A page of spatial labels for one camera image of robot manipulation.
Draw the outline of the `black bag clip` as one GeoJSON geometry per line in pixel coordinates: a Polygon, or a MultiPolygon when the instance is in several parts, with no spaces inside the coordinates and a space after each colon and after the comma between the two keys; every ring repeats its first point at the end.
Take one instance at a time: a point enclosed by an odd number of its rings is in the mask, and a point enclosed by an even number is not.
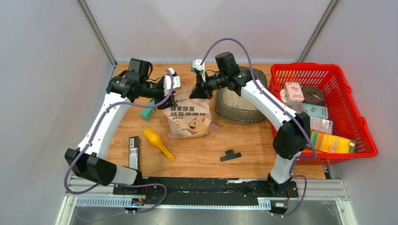
{"type": "Polygon", "coordinates": [[[225,155],[220,157],[220,161],[228,161],[236,158],[242,157],[240,152],[234,152],[234,150],[227,150],[225,151],[225,155]]]}

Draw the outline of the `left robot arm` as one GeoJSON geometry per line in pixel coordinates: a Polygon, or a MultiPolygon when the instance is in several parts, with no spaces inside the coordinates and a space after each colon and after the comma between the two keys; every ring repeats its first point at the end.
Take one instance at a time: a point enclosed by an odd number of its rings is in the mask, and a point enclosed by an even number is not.
{"type": "Polygon", "coordinates": [[[70,173],[94,182],[96,185],[123,184],[133,195],[143,190],[140,172],[106,160],[112,138],[125,113],[131,106],[149,108],[134,101],[139,98],[154,100],[153,107],[166,109],[176,106],[173,92],[181,87],[180,78],[173,68],[159,81],[150,80],[152,63],[132,58],[127,70],[111,78],[106,88],[102,107],[90,130],[75,149],[67,149],[69,165],[64,184],[70,173]]]}

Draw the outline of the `pink cat litter bag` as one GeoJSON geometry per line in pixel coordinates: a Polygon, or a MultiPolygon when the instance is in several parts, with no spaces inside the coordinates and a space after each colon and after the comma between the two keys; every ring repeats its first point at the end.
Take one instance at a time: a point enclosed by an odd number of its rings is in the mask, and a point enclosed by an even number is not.
{"type": "Polygon", "coordinates": [[[168,119],[170,139],[198,138],[219,131],[213,123],[208,99],[191,99],[191,89],[174,95],[176,106],[163,110],[168,119]]]}

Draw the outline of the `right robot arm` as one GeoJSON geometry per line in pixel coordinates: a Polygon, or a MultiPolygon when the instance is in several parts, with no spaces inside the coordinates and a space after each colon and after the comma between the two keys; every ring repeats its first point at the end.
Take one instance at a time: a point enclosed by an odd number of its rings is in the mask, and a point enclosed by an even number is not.
{"type": "Polygon", "coordinates": [[[280,196],[292,179],[291,170],[310,140],[310,117],[287,107],[272,95],[257,79],[252,69],[241,70],[231,52],[216,56],[218,72],[208,76],[203,60],[193,60],[191,71],[196,73],[196,84],[190,98],[211,99],[213,91],[228,88],[253,104],[277,131],[273,148],[274,167],[267,177],[267,190],[280,196]]]}

